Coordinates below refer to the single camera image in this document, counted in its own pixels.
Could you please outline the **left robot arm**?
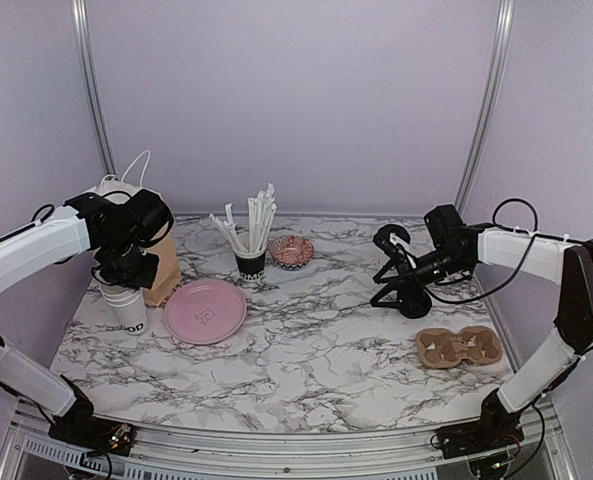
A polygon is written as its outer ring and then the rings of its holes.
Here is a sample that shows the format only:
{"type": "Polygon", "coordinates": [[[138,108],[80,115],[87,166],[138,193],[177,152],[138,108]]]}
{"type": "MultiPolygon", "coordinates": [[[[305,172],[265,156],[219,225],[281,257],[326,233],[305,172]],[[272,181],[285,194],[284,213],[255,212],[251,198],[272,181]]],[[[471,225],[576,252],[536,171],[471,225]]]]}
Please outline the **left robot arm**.
{"type": "MultiPolygon", "coordinates": [[[[86,252],[110,285],[151,288],[159,258],[150,249],[173,226],[173,215],[155,192],[143,189],[117,204],[86,192],[67,200],[45,220],[35,220],[0,237],[0,294],[26,278],[86,252]]],[[[82,445],[101,438],[102,423],[83,394],[28,358],[0,335],[0,383],[58,418],[82,445]]]]}

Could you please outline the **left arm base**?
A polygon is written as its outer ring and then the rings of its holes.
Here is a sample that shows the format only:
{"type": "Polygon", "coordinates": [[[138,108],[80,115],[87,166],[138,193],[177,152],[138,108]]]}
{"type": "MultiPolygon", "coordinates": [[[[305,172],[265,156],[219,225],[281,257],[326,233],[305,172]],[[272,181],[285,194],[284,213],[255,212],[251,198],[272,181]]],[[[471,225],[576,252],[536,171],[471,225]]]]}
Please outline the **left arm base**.
{"type": "Polygon", "coordinates": [[[132,424],[102,419],[85,393],[65,376],[73,390],[75,402],[63,415],[53,416],[48,435],[56,440],[92,449],[98,454],[110,453],[127,457],[133,446],[135,427],[132,424]]]}

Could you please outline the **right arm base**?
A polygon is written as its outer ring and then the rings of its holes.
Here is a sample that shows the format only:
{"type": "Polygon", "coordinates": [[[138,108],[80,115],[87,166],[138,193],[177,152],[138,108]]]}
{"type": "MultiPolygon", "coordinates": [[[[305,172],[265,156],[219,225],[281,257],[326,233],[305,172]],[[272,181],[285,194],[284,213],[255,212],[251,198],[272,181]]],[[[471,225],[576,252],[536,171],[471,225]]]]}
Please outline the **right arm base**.
{"type": "Polygon", "coordinates": [[[438,428],[430,444],[445,459],[518,445],[525,438],[520,415],[520,412],[508,412],[498,397],[498,390],[494,390],[483,400],[477,420],[438,428]]]}

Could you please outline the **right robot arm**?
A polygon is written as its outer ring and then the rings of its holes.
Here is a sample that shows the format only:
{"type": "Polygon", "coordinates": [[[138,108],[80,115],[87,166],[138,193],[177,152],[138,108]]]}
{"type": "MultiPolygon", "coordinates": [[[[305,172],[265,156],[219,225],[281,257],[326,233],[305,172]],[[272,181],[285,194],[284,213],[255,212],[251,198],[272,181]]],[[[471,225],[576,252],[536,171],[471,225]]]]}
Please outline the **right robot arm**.
{"type": "Polygon", "coordinates": [[[439,205],[424,223],[432,251],[414,256],[408,231],[387,224],[373,236],[387,256],[373,280],[380,290],[371,304],[399,311],[411,319],[429,313],[438,296],[430,290],[453,274],[472,274],[480,266],[510,270],[509,277],[479,300],[511,284],[519,274],[545,280],[558,288],[553,328],[519,370],[482,402],[472,426],[460,428],[482,448],[491,448],[514,429],[522,412],[557,388],[593,351],[593,239],[542,232],[537,225],[510,228],[491,220],[466,224],[455,206],[439,205]]]}

